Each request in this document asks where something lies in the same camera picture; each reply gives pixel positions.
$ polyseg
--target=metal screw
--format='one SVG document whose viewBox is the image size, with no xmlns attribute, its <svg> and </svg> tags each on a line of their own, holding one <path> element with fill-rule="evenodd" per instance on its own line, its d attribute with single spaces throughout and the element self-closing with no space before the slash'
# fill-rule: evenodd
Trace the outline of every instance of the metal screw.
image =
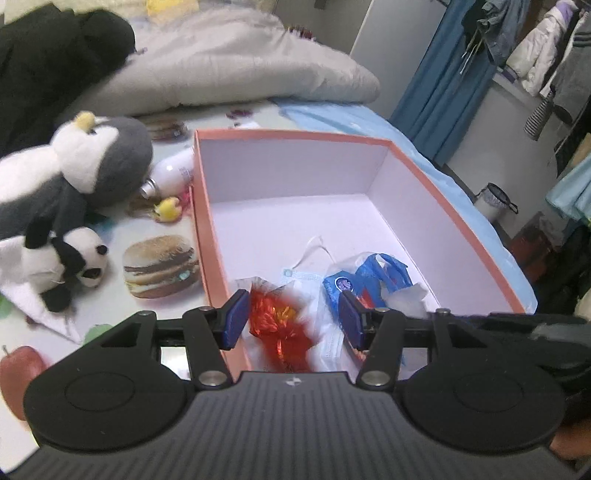
<svg viewBox="0 0 591 480">
<path fill-rule="evenodd" d="M 207 370 L 199 375 L 199 381 L 208 387 L 219 387 L 228 380 L 228 376 L 219 370 Z"/>
<path fill-rule="evenodd" d="M 370 387 L 383 387 L 390 381 L 390 375 L 380 370 L 370 370 L 361 375 L 361 381 Z"/>
</svg>

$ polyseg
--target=hamburger print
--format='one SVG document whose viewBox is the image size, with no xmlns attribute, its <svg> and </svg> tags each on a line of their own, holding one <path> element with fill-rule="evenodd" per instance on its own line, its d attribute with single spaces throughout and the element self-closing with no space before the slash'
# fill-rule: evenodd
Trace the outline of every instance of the hamburger print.
<svg viewBox="0 0 591 480">
<path fill-rule="evenodd" d="M 131 245 L 123 254 L 125 284 L 139 299 L 159 299 L 199 279 L 195 249 L 180 235 L 163 235 Z"/>
</svg>

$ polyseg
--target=yellow toy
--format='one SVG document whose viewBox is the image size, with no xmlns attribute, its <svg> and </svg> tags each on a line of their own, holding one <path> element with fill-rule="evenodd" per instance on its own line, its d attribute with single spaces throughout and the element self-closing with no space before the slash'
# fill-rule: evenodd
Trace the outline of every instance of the yellow toy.
<svg viewBox="0 0 591 480">
<path fill-rule="evenodd" d="M 152 216 L 161 223 L 176 222 L 183 215 L 183 207 L 176 197 L 168 197 L 154 207 Z"/>
</svg>

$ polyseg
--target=white string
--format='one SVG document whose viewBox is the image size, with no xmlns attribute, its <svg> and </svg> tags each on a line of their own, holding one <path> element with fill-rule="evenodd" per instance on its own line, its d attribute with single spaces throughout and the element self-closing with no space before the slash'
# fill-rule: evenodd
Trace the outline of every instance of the white string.
<svg viewBox="0 0 591 480">
<path fill-rule="evenodd" d="M 316 245 L 313 245 L 316 240 L 318 240 L 319 243 Z M 330 257 L 332 262 L 336 263 L 336 260 L 332 256 L 332 254 L 329 252 L 329 249 L 325 247 L 324 240 L 322 240 L 322 236 L 316 235 L 308 240 L 308 243 L 306 243 L 306 246 L 304 247 L 304 252 L 302 253 L 300 259 L 294 264 L 293 267 L 291 267 L 291 269 L 295 270 L 295 268 L 298 267 L 306 258 L 308 258 L 312 254 L 312 252 L 314 250 L 316 250 L 317 248 L 324 250 L 328 254 L 328 256 Z"/>
</svg>

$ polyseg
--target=white jacket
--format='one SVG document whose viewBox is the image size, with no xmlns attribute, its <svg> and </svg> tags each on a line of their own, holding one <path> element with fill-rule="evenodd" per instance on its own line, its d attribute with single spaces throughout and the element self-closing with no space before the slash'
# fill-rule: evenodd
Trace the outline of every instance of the white jacket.
<svg viewBox="0 0 591 480">
<path fill-rule="evenodd" d="M 577 9 L 573 0 L 560 2 L 565 3 L 572 11 Z M 507 60 L 507 65 L 522 79 L 521 84 L 530 95 L 537 95 L 542 88 L 544 76 L 556 58 L 556 45 L 567 26 L 560 10 L 552 7 Z"/>
</svg>

